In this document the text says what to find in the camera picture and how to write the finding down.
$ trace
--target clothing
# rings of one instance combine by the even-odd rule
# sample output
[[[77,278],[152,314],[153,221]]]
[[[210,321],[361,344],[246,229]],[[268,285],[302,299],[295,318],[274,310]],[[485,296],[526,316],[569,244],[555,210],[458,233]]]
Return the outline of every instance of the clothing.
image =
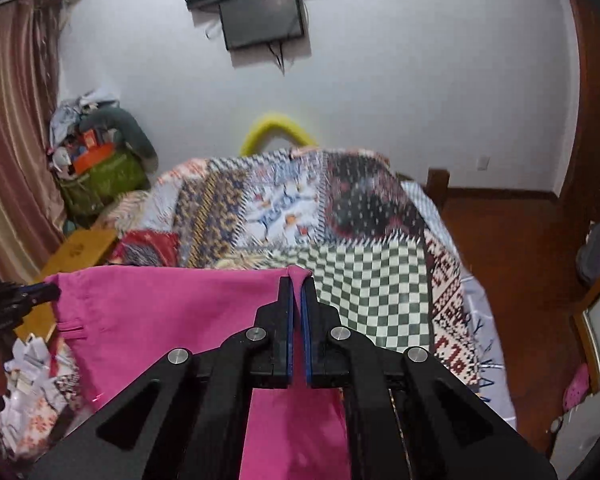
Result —
[[[18,354],[17,345],[25,347],[16,340],[14,354]],[[19,373],[11,374],[11,395],[0,412],[0,455],[16,462],[16,469],[26,467],[27,462],[37,459],[53,446],[83,409],[78,371],[68,346],[61,338],[55,338],[48,350],[43,361],[48,367],[40,368],[32,387],[18,386],[15,378]],[[5,364],[9,370],[20,370],[21,367],[22,362]]]
[[[80,105],[77,99],[65,99],[51,116],[49,123],[49,146],[53,149],[62,144],[66,136],[73,133],[80,122]]]
[[[56,274],[58,330],[82,374],[86,400],[102,407],[173,348],[199,353],[253,325],[258,307],[278,298],[280,277],[293,281],[300,304],[299,267],[211,270],[92,267]],[[299,327],[294,345],[301,348]],[[254,390],[240,478],[349,479],[344,411],[335,389],[304,383],[301,351],[287,390]]]

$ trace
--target orange container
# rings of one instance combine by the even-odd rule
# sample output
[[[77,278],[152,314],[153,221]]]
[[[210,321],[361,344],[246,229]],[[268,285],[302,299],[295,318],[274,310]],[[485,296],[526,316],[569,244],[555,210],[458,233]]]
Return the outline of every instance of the orange container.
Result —
[[[93,150],[89,150],[87,153],[83,153],[74,160],[75,173],[78,175],[83,174],[99,162],[109,158],[115,151],[116,145],[113,142],[108,142]]]
[[[82,138],[84,139],[84,145],[87,147],[87,150],[95,150],[98,147],[98,141],[96,140],[96,132],[94,130],[84,132],[82,134]]]

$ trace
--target metal screw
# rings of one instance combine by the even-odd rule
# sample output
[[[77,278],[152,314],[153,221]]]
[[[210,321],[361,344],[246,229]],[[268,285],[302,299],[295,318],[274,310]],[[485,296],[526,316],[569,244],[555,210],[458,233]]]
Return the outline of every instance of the metal screw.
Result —
[[[407,352],[407,357],[411,359],[414,363],[423,363],[427,360],[429,354],[427,351],[421,346],[414,346],[413,348],[409,348]]]
[[[336,326],[331,329],[331,337],[333,337],[336,341],[349,339],[349,337],[351,337],[351,330],[345,326]]]
[[[189,359],[189,352],[187,352],[184,348],[174,348],[167,355],[167,359],[173,365],[179,365]]]
[[[264,339],[266,335],[267,331],[259,326],[248,329],[246,333],[247,339],[251,341],[260,341],[261,339]]]

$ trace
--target red floor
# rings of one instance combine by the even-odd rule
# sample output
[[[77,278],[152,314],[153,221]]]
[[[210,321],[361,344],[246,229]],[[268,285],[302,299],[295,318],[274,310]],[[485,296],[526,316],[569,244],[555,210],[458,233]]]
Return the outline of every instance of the red floor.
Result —
[[[583,361],[568,315],[584,294],[574,270],[581,241],[547,200],[449,199],[442,216],[487,291],[518,431],[546,452],[562,393]]]

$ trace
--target red patterned fabric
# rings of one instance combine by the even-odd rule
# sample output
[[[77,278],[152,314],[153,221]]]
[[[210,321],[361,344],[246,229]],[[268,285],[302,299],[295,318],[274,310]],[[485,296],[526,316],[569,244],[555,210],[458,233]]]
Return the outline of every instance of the red patterned fabric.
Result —
[[[431,321],[436,357],[467,386],[478,385],[475,344],[462,307],[460,262],[425,229],[431,259]]]
[[[150,230],[129,231],[109,257],[110,264],[176,267],[178,235]]]

